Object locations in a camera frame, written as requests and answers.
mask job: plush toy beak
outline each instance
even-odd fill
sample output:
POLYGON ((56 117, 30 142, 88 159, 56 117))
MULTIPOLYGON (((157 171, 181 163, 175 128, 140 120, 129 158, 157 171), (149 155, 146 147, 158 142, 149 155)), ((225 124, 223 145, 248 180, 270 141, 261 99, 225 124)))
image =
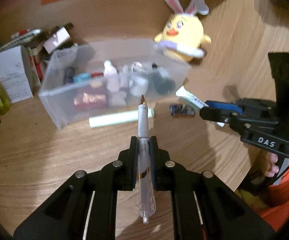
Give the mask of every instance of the plush toy beak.
POLYGON ((166 32, 166 35, 168 35, 168 36, 177 36, 178 34, 179 34, 179 32, 176 31, 174 28, 172 28, 166 32))

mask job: finger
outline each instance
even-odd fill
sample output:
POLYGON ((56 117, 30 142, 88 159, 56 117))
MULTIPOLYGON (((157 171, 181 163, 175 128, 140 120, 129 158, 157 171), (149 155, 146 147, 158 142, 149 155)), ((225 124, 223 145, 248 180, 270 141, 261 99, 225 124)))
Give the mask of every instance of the finger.
POLYGON ((278 161, 278 155, 270 152, 267 152, 265 158, 271 163, 276 163, 278 161))
POLYGON ((276 174, 279 172, 279 167, 275 164, 272 164, 271 171, 274 172, 274 174, 276 174))
POLYGON ((266 172, 272 172, 271 168, 272 164, 270 162, 264 161, 263 163, 261 163, 261 171, 263 174, 265 174, 266 172))
POLYGON ((268 172, 268 171, 264 172, 263 174, 264 174, 266 177, 269 177, 269 178, 272 178, 272 177, 275 175, 274 172, 268 172))

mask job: plush toy eye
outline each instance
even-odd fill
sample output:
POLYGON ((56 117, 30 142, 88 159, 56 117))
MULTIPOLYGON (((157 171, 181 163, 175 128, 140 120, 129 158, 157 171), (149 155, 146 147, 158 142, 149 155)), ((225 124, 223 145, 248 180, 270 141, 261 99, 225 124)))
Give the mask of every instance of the plush toy eye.
POLYGON ((177 22, 177 29, 181 29, 183 26, 183 21, 178 21, 177 22))

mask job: battery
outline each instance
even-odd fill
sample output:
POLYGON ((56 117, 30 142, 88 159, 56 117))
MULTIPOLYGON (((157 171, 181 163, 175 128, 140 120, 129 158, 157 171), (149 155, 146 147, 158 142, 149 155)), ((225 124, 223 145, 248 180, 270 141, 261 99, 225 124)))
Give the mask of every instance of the battery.
POLYGON ((194 117, 196 111, 188 104, 172 104, 170 105, 170 113, 174 117, 194 117))

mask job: orange clothing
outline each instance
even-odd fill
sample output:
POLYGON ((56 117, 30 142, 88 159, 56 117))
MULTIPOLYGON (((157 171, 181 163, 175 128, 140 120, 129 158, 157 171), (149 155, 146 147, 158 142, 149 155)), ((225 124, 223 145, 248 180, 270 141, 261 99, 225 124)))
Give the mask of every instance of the orange clothing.
POLYGON ((269 186, 271 208, 257 213, 275 230, 278 231, 289 218, 289 170, 282 177, 278 186, 269 186))

